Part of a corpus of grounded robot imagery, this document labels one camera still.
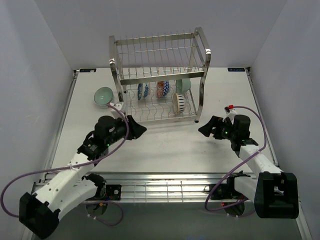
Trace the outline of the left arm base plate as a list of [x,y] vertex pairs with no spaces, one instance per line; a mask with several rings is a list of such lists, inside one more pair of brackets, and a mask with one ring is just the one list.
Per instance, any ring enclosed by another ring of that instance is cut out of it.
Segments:
[[100,191],[101,199],[107,201],[119,201],[121,194],[122,185],[120,184],[107,184]]

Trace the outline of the pale green bowl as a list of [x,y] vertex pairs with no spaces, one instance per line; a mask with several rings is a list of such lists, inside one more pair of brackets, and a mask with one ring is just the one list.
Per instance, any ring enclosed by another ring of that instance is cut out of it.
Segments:
[[191,80],[189,78],[177,79],[176,83],[176,93],[184,95],[188,90],[191,89]]

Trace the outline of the white ceramic bowl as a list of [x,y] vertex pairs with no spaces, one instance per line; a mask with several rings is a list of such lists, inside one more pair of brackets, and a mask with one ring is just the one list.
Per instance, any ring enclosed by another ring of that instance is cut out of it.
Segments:
[[95,104],[100,108],[108,108],[109,103],[114,103],[115,96],[113,94],[104,93],[94,96]]

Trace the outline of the blue patterned white bowl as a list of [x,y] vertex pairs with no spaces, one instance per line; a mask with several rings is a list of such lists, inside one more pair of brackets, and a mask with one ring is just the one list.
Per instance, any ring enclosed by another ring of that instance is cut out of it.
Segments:
[[137,99],[145,99],[150,94],[150,84],[149,83],[139,83],[137,87]]

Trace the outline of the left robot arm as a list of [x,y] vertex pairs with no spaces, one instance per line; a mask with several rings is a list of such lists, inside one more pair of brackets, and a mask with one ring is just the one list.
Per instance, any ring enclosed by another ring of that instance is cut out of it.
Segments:
[[33,194],[25,193],[19,200],[19,221],[44,240],[58,227],[60,220],[86,200],[106,199],[105,179],[91,170],[95,162],[107,156],[109,146],[119,140],[138,139],[147,128],[131,115],[125,120],[106,115],[98,119],[94,129],[69,162],[67,169],[56,174]]

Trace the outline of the light green ceramic bowl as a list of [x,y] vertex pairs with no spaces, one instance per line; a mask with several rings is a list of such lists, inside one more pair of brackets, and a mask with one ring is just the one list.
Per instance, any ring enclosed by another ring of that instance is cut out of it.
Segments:
[[105,106],[114,100],[113,91],[109,87],[101,87],[94,94],[94,102],[99,106]]

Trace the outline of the red blue zigzag bowl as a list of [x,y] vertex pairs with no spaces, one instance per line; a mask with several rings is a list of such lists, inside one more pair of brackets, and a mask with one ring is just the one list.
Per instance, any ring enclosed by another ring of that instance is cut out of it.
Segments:
[[157,98],[164,98],[170,92],[169,81],[158,81],[156,85],[156,96]]

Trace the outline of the stainless steel dish rack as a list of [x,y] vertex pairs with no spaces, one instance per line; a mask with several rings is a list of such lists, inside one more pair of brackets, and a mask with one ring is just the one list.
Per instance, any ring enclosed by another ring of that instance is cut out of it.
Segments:
[[[137,122],[191,120],[198,123],[204,107],[205,81],[211,48],[202,27],[151,36],[108,38],[109,66],[120,102]],[[190,79],[183,94],[185,110],[176,115],[176,80]],[[169,81],[170,91],[157,98],[157,82]],[[149,83],[149,95],[138,100],[138,84]]]

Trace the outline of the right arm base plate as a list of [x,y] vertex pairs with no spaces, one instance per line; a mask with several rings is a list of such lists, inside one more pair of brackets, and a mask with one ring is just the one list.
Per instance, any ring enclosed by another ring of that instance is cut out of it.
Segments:
[[[204,187],[204,192],[208,193],[204,203],[204,208],[208,212],[224,210],[227,216],[234,218],[244,218],[252,215],[255,210],[245,213],[245,201],[248,200],[242,193],[235,190],[235,178],[250,177],[243,171],[232,173],[226,178],[226,183],[208,184]],[[219,208],[208,208],[209,200],[235,200],[235,202],[223,202]]]

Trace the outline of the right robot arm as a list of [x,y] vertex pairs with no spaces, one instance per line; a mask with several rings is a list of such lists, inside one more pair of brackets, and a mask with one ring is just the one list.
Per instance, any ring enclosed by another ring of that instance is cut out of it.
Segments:
[[255,212],[262,219],[296,219],[299,216],[297,178],[272,164],[261,152],[258,143],[250,137],[250,124],[250,118],[242,114],[233,118],[212,116],[198,131],[205,137],[229,140],[231,149],[256,177],[229,173],[225,191],[230,198],[244,195],[253,202]]

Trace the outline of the aluminium frame rail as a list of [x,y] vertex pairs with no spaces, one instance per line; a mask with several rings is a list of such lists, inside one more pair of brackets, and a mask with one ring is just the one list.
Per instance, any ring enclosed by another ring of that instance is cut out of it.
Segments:
[[204,203],[208,185],[224,173],[95,172],[109,185],[121,185],[120,203]]

